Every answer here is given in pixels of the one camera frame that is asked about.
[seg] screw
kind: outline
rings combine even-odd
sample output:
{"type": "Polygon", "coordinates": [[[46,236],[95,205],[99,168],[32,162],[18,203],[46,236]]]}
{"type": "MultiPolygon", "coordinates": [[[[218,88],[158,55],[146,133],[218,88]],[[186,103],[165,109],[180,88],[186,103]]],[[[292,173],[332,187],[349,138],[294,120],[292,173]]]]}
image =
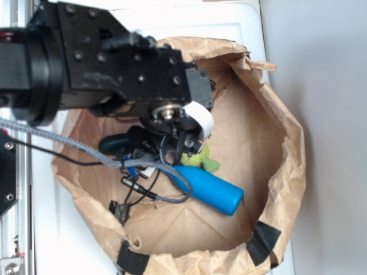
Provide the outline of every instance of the screw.
{"type": "Polygon", "coordinates": [[[13,263],[9,264],[5,269],[5,273],[7,275],[17,275],[19,274],[19,266],[13,263]]]}
{"type": "Polygon", "coordinates": [[[187,147],[193,147],[193,146],[194,146],[194,142],[193,142],[191,139],[189,139],[189,140],[186,142],[186,146],[187,146],[187,147]]]}
{"type": "Polygon", "coordinates": [[[76,9],[75,9],[75,7],[73,5],[67,4],[65,6],[65,11],[67,12],[67,14],[73,15],[75,13],[76,9]]]}
{"type": "Polygon", "coordinates": [[[163,116],[164,120],[171,120],[173,118],[174,111],[171,109],[167,109],[161,112],[161,116],[163,116]]]}
{"type": "Polygon", "coordinates": [[[74,52],[74,58],[75,58],[75,60],[80,61],[80,60],[82,60],[82,59],[83,59],[83,57],[84,57],[84,54],[83,54],[81,51],[76,50],[76,51],[74,52]]]}
{"type": "Polygon", "coordinates": [[[11,202],[14,199],[14,195],[10,193],[10,194],[7,194],[5,198],[7,199],[8,202],[11,202]]]}
{"type": "Polygon", "coordinates": [[[88,15],[91,17],[91,18],[96,18],[97,17],[97,11],[95,9],[89,9],[88,10],[88,15]]]}
{"type": "Polygon", "coordinates": [[[179,76],[174,76],[172,80],[173,83],[175,83],[176,85],[179,85],[181,83],[181,78],[179,76]]]}
{"type": "Polygon", "coordinates": [[[171,65],[175,65],[177,63],[176,58],[174,58],[173,56],[170,57],[169,61],[171,65]]]}
{"type": "Polygon", "coordinates": [[[12,142],[5,143],[5,149],[12,150],[13,148],[14,148],[14,143],[12,142]]]}
{"type": "Polygon", "coordinates": [[[97,59],[101,63],[105,63],[107,61],[107,56],[104,53],[98,53],[97,59]]]}
{"type": "Polygon", "coordinates": [[[145,82],[145,75],[140,74],[140,75],[138,76],[138,81],[139,81],[139,82],[145,82]]]}
{"type": "Polygon", "coordinates": [[[136,62],[140,62],[142,59],[143,59],[143,58],[142,58],[142,56],[140,55],[140,53],[135,53],[135,54],[134,54],[134,60],[135,60],[136,62]]]}

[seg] braided gray cable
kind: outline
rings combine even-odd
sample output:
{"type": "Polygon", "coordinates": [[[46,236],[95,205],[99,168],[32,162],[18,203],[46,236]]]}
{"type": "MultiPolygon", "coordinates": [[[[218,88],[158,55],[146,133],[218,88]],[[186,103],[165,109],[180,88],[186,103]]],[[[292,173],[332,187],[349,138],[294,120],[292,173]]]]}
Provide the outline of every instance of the braided gray cable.
{"type": "Polygon", "coordinates": [[[61,136],[56,133],[44,131],[41,129],[36,129],[34,127],[31,127],[29,125],[23,125],[20,123],[17,123],[15,121],[10,121],[6,119],[0,119],[0,127],[5,127],[9,129],[13,129],[20,132],[29,133],[31,135],[40,136],[42,138],[53,140],[54,142],[59,142],[62,144],[65,144],[67,146],[73,147],[75,149],[78,149],[82,152],[85,152],[89,156],[95,158],[96,160],[102,162],[103,164],[111,167],[116,168],[123,168],[123,167],[135,167],[135,166],[150,166],[150,167],[156,167],[158,169],[161,169],[163,172],[168,173],[169,175],[174,175],[178,177],[182,182],[188,187],[188,192],[186,195],[181,199],[171,199],[171,198],[165,198],[157,196],[157,200],[159,201],[165,201],[170,203],[182,203],[188,200],[192,194],[192,186],[191,184],[179,173],[177,170],[172,168],[172,166],[159,163],[159,162],[148,162],[144,160],[138,160],[138,159],[131,159],[131,160],[125,160],[124,162],[121,162],[119,160],[113,160],[99,151],[93,149],[92,147],[82,143],[78,142],[74,139],[71,139],[69,137],[61,136]]]}
{"type": "Polygon", "coordinates": [[[150,167],[156,167],[163,172],[167,173],[168,176],[173,175],[178,177],[188,188],[188,192],[185,194],[185,196],[181,199],[171,199],[171,198],[165,198],[161,196],[157,196],[156,199],[159,201],[164,202],[170,202],[170,203],[182,203],[186,202],[193,192],[192,185],[189,183],[187,179],[185,179],[175,168],[173,168],[170,165],[166,165],[160,162],[148,162],[145,160],[139,160],[139,159],[130,159],[124,161],[124,167],[135,167],[135,166],[150,166],[150,167]]]}
{"type": "Polygon", "coordinates": [[[71,139],[69,137],[61,136],[56,133],[44,131],[41,129],[36,129],[29,125],[23,125],[15,121],[10,121],[6,119],[0,119],[0,126],[5,127],[5,128],[10,128],[16,131],[20,131],[20,132],[29,133],[31,135],[40,136],[42,138],[53,140],[54,142],[65,144],[67,146],[78,149],[82,152],[85,152],[89,156],[97,159],[98,161],[102,162],[105,165],[116,167],[116,168],[122,167],[121,161],[110,159],[106,157],[105,155],[101,154],[100,152],[98,152],[97,150],[93,149],[92,147],[84,143],[78,142],[74,139],[71,139]]]}

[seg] metal frame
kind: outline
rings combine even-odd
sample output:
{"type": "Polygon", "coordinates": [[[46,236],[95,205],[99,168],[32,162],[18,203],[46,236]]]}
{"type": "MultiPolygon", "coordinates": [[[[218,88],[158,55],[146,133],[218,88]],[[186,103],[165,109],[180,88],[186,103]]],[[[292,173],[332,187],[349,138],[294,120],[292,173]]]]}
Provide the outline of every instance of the metal frame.
{"type": "MultiPolygon", "coordinates": [[[[0,14],[2,15],[0,26],[25,26],[32,12],[32,0],[0,0],[0,14]]],[[[0,109],[0,117],[14,120],[8,109],[0,109]]],[[[9,132],[11,136],[23,142],[30,142],[29,135],[15,131],[9,132]]],[[[30,149],[17,147],[18,202],[0,220],[2,268],[13,263],[20,268],[19,272],[14,274],[24,275],[34,274],[30,154],[30,149]]]]}

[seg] electrical wire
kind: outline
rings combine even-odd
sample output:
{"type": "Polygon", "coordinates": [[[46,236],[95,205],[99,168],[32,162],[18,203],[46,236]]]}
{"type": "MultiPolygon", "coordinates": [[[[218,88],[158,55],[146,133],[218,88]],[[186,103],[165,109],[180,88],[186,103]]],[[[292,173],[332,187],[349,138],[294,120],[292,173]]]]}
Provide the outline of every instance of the electrical wire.
{"type": "Polygon", "coordinates": [[[175,170],[170,165],[160,163],[160,162],[150,162],[150,161],[139,160],[139,159],[131,159],[131,160],[124,160],[124,161],[113,160],[103,155],[99,151],[93,149],[92,147],[84,143],[78,142],[74,139],[71,139],[69,137],[61,136],[56,133],[44,131],[41,129],[36,129],[31,126],[23,125],[23,124],[16,123],[14,121],[6,120],[6,119],[0,119],[0,127],[10,128],[10,129],[20,131],[20,132],[26,132],[31,135],[36,135],[42,138],[53,140],[55,142],[63,143],[67,146],[78,149],[79,151],[85,152],[86,154],[95,158],[99,162],[102,162],[103,164],[111,166],[111,167],[115,167],[119,169],[128,168],[128,167],[136,167],[136,166],[156,167],[157,169],[160,169],[163,172],[168,173],[169,175],[176,176],[188,188],[188,191],[185,194],[185,196],[180,199],[171,199],[171,198],[157,196],[157,200],[170,202],[170,203],[182,203],[191,197],[191,194],[193,191],[192,185],[188,182],[187,179],[185,179],[185,177],[183,177],[177,170],[175,170]]]}
{"type": "Polygon", "coordinates": [[[159,159],[161,160],[162,163],[167,164],[167,159],[166,159],[166,143],[168,142],[168,136],[165,135],[162,140],[161,140],[161,144],[159,145],[159,159]]]}
{"type": "Polygon", "coordinates": [[[16,123],[14,121],[6,120],[6,119],[0,119],[0,127],[10,128],[16,131],[25,132],[31,135],[36,135],[42,138],[50,139],[50,140],[53,140],[54,142],[63,143],[67,146],[70,146],[82,152],[85,152],[89,156],[93,157],[94,159],[98,160],[99,162],[102,162],[105,165],[116,167],[116,168],[122,167],[121,161],[110,159],[107,156],[100,153],[99,151],[93,149],[92,147],[87,146],[86,144],[78,142],[69,137],[61,136],[56,133],[44,131],[41,129],[36,129],[29,125],[23,125],[23,124],[16,123]]]}
{"type": "Polygon", "coordinates": [[[186,131],[181,130],[178,135],[178,142],[176,146],[173,166],[178,165],[179,162],[181,161],[182,151],[184,150],[185,145],[185,138],[186,138],[186,131]]]}
{"type": "Polygon", "coordinates": [[[11,136],[7,136],[7,135],[4,135],[3,136],[5,139],[9,140],[10,142],[12,143],[15,143],[15,144],[19,144],[19,145],[22,145],[22,146],[26,146],[26,147],[29,147],[29,148],[32,148],[32,149],[36,149],[36,150],[39,150],[41,152],[45,152],[45,153],[48,153],[48,154],[51,154],[51,155],[54,155],[54,156],[57,156],[61,159],[64,159],[68,162],[71,162],[73,164],[76,164],[76,165],[80,165],[80,166],[96,166],[96,165],[102,165],[102,162],[80,162],[78,160],[74,160],[72,158],[69,158],[68,156],[65,156],[61,153],[58,153],[58,152],[55,152],[55,151],[52,151],[52,150],[48,150],[46,148],[42,148],[42,147],[39,147],[39,146],[36,146],[36,145],[32,145],[30,143],[25,143],[25,142],[22,142],[18,139],[15,139],[11,136]]]}
{"type": "Polygon", "coordinates": [[[133,177],[133,179],[132,179],[132,185],[131,185],[130,190],[129,190],[126,198],[125,198],[124,204],[127,204],[127,201],[128,201],[129,197],[131,196],[131,194],[134,190],[134,185],[136,184],[136,181],[137,181],[137,176],[133,177]]]}
{"type": "Polygon", "coordinates": [[[157,174],[156,174],[156,176],[155,176],[155,178],[154,178],[154,181],[152,182],[152,184],[150,185],[150,187],[149,187],[149,189],[147,190],[147,192],[144,194],[144,195],[142,195],[138,200],[136,200],[135,202],[133,202],[132,204],[131,204],[131,206],[133,206],[133,205],[137,205],[139,202],[141,202],[146,196],[147,196],[147,193],[148,192],[150,192],[152,189],[153,189],[153,187],[155,186],[155,184],[157,183],[157,181],[158,181],[158,178],[159,178],[159,175],[161,174],[161,171],[160,170],[158,170],[158,172],[157,172],[157,174]]]}

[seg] black tape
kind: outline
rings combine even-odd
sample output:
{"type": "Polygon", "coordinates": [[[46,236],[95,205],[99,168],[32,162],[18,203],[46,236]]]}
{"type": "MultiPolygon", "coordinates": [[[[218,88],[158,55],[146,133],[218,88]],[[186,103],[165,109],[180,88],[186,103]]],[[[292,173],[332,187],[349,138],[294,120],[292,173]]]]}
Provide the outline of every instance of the black tape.
{"type": "Polygon", "coordinates": [[[263,222],[257,222],[252,238],[247,242],[247,250],[253,263],[258,266],[263,263],[272,252],[275,244],[281,234],[281,231],[266,225],[263,222]]]}
{"type": "Polygon", "coordinates": [[[117,258],[117,265],[129,274],[141,275],[147,268],[149,258],[149,255],[131,251],[128,242],[123,241],[117,258]]]}

